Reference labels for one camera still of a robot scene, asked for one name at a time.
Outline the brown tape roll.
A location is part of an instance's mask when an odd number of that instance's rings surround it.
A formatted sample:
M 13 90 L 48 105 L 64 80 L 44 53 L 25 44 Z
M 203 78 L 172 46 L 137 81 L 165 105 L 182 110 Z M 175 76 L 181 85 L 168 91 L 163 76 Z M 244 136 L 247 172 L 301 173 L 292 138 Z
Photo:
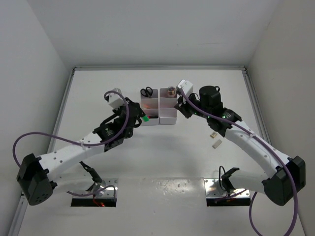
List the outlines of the brown tape roll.
M 168 98 L 174 98 L 174 97 L 176 97 L 176 88 L 175 87 L 173 87 L 173 86 L 169 86 L 168 88 L 167 88 L 167 97 Z

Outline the black handled scissors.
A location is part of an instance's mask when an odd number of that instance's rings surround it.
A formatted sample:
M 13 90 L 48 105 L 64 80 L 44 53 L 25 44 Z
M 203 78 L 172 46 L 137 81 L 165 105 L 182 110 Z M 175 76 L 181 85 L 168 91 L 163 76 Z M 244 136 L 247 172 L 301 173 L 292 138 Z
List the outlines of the black handled scissors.
M 140 94 L 141 94 L 143 97 L 151 98 L 152 95 L 153 95 L 153 89 L 152 89 L 151 87 L 142 88 L 142 89 L 140 90 Z

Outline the beige eraser block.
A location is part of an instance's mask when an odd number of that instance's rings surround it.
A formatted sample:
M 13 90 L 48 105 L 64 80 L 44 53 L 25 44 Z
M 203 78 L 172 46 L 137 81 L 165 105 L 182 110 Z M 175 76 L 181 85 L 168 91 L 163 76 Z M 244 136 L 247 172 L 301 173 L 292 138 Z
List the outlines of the beige eraser block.
M 215 143 L 212 145 L 213 149 L 217 149 L 222 144 L 222 140 L 218 139 L 215 141 Z

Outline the green black highlighter marker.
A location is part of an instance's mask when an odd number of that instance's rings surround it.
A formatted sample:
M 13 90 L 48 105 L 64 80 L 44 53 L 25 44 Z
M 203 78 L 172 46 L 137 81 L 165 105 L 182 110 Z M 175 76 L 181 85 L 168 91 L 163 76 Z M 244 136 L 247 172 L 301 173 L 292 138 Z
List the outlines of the green black highlighter marker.
M 143 117 L 142 117 L 142 120 L 143 120 L 144 122 L 148 122 L 148 121 L 149 121 L 149 118 L 148 118 L 147 116 L 143 116 Z

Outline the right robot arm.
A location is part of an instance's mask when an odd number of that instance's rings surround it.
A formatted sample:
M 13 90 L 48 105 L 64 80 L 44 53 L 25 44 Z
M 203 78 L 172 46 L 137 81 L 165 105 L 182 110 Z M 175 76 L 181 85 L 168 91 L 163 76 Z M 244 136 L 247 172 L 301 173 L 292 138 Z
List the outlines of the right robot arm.
M 305 187 L 305 161 L 275 150 L 256 135 L 236 112 L 223 106 L 218 86 L 203 86 L 196 96 L 193 85 L 183 81 L 176 92 L 179 96 L 176 110 L 186 118 L 196 115 L 206 119 L 211 129 L 237 145 L 263 169 L 255 174 L 231 168 L 220 177 L 225 192 L 245 188 L 263 193 L 273 203 L 284 206 Z

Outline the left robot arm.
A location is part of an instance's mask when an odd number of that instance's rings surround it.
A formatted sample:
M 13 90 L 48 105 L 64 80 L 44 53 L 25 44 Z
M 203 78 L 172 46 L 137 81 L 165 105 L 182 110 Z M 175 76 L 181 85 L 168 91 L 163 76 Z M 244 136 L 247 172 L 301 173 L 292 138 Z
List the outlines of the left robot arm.
M 17 181 L 29 205 L 36 206 L 51 197 L 54 189 L 61 186 L 57 181 L 62 178 L 62 173 L 77 163 L 93 181 L 84 196 L 95 196 L 104 191 L 102 178 L 83 161 L 121 145 L 124 139 L 133 136 L 135 128 L 148 120 L 140 104 L 126 97 L 121 106 L 114 107 L 112 116 L 80 141 L 70 141 L 68 146 L 42 156 L 36 157 L 32 153 L 25 156 Z

